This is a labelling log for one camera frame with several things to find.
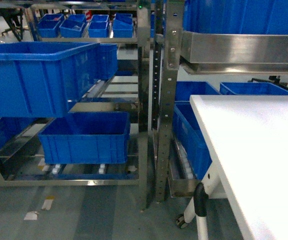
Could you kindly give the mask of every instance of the gray epoxy floor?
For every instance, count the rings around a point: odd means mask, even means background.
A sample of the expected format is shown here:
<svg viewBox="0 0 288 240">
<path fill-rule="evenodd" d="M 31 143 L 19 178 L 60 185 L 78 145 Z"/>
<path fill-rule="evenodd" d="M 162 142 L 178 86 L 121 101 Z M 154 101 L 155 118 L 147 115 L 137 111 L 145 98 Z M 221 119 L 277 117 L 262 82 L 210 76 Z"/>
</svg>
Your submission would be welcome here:
<svg viewBox="0 0 288 240">
<path fill-rule="evenodd" d="M 50 210 L 45 198 L 55 197 Z M 178 229 L 188 199 L 152 202 L 140 212 L 137 186 L 0 188 L 0 240 L 195 240 L 195 220 Z M 24 220 L 37 211 L 37 220 Z M 210 239 L 242 239 L 229 203 L 208 202 Z"/>
</svg>

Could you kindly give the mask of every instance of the white tabletop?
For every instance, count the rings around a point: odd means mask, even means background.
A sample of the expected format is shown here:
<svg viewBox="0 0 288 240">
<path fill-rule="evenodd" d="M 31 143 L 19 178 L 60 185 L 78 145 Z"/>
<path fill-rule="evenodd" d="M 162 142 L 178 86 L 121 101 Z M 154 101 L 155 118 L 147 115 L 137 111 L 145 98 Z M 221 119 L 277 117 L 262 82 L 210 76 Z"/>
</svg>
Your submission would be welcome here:
<svg viewBox="0 0 288 240">
<path fill-rule="evenodd" d="M 244 239 L 288 240 L 288 96 L 190 103 Z"/>
</svg>

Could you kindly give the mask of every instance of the blue crate rim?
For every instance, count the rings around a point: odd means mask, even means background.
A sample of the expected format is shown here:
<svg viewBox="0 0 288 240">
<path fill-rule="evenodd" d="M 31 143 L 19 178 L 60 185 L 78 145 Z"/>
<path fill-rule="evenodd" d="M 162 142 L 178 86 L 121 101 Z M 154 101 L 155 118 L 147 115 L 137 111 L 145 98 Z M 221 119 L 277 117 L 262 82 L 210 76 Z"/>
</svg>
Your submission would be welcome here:
<svg viewBox="0 0 288 240">
<path fill-rule="evenodd" d="M 98 20 L 96 20 L 96 21 L 94 21 L 93 20 L 93 17 L 94 16 L 107 16 L 107 19 L 105 20 L 105 21 L 98 21 Z M 108 22 L 109 21 L 109 15 L 108 14 L 94 14 L 92 17 L 91 17 L 91 19 L 90 19 L 90 22 L 95 22 L 95 23 L 102 23 L 102 22 Z"/>
<path fill-rule="evenodd" d="M 85 50 L 90 50 L 93 48 L 97 48 L 100 44 L 96 42 L 13 42 L 13 43 L 5 43 L 6 45 L 13 45 L 16 48 L 17 45 L 25 45 L 25 44 L 74 44 L 77 45 L 75 47 L 70 48 L 68 51 L 58 51 L 56 53 L 0 53 L 0 61 L 58 61 L 64 58 L 70 57 L 77 53 L 80 53 Z"/>
<path fill-rule="evenodd" d="M 47 16 L 51 16 L 51 15 L 59 15 L 59 20 L 46 20 Z M 39 22 L 41 21 L 55 21 L 55 22 L 61 22 L 64 20 L 64 14 L 62 13 L 47 13 L 44 14 L 44 16 L 39 20 Z"/>
<path fill-rule="evenodd" d="M 220 83 L 220 88 L 223 87 L 225 88 L 226 90 L 232 92 L 233 94 L 235 95 L 260 95 L 260 94 L 247 94 L 247 93 L 236 93 L 234 92 L 233 90 L 231 90 L 229 87 L 227 87 L 225 84 L 262 84 L 262 85 L 271 85 L 271 86 L 274 86 L 282 91 L 285 91 L 285 92 L 288 92 L 288 90 L 284 89 L 284 88 L 281 88 L 280 86 L 274 84 L 274 83 L 271 83 L 271 82 L 221 82 Z"/>
<path fill-rule="evenodd" d="M 69 114 L 80 114 L 80 113 L 85 113 L 85 112 L 69 112 L 67 113 L 66 116 L 64 116 L 63 118 L 67 117 Z M 129 125 L 130 125 L 130 114 L 127 111 L 112 111 L 112 112 L 102 112 L 102 111 L 93 111 L 93 112 L 89 112 L 90 114 L 101 114 L 101 113 L 105 113 L 105 114 L 114 114 L 114 115 L 118 115 L 120 113 L 123 113 L 126 115 L 126 124 L 125 124 L 125 128 L 124 128 L 124 132 L 123 133 L 119 133 L 119 134 L 43 134 L 43 132 L 45 131 L 45 129 L 47 127 L 49 127 L 54 121 L 56 121 L 57 118 L 52 119 L 51 121 L 49 121 L 38 133 L 38 136 L 47 136 L 47 137 L 64 137 L 67 138 L 68 136 L 70 138 L 79 138 L 79 137 L 104 137 L 104 136 L 125 136 L 128 135 L 128 138 L 130 138 L 129 136 Z"/>
<path fill-rule="evenodd" d="M 77 24 L 82 24 L 82 26 L 80 27 L 81 29 L 84 29 L 86 24 L 85 22 L 83 21 L 75 21 L 75 20 L 71 20 L 71 19 L 65 19 L 59 26 L 60 29 L 68 29 L 68 30 L 71 30 L 71 31 L 74 31 L 74 32 L 80 32 L 80 30 L 76 30 L 76 29 L 73 29 L 73 28 L 69 28 L 69 27 L 65 27 L 65 26 L 62 26 L 63 24 L 67 23 L 67 22 L 75 22 Z"/>
<path fill-rule="evenodd" d="M 90 28 L 92 23 L 106 23 L 106 27 L 105 28 Z M 102 30 L 107 30 L 108 27 L 109 27 L 109 22 L 108 21 L 93 21 L 93 22 L 91 21 L 89 23 L 88 27 L 87 27 L 87 30 L 91 30 L 91 31 L 100 30 L 100 31 L 102 31 Z"/>
</svg>

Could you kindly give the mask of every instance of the table leg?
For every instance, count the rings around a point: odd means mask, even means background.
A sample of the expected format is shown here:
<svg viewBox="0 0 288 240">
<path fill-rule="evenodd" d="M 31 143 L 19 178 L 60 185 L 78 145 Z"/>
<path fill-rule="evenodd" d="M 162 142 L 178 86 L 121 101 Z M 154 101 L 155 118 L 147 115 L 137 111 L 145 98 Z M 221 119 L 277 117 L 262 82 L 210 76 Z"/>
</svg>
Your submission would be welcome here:
<svg viewBox="0 0 288 240">
<path fill-rule="evenodd" d="M 202 181 L 197 184 L 194 195 L 191 198 L 184 214 L 176 219 L 179 228 L 185 228 L 196 216 L 197 234 L 199 240 L 208 240 L 206 201 L 214 189 L 221 182 L 218 172 L 212 163 Z"/>
</svg>

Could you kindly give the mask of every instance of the black caster wheel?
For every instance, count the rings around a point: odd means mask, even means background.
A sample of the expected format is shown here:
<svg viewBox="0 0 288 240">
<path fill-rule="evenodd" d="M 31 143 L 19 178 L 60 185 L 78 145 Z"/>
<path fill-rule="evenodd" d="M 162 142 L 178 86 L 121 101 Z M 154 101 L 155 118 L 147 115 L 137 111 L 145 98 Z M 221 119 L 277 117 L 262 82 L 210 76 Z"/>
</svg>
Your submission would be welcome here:
<svg viewBox="0 0 288 240">
<path fill-rule="evenodd" d="M 184 228 L 186 228 L 188 226 L 188 223 L 186 223 L 185 220 L 184 220 L 184 214 L 180 214 L 180 215 L 177 216 L 176 225 L 180 229 L 184 229 Z"/>
</svg>

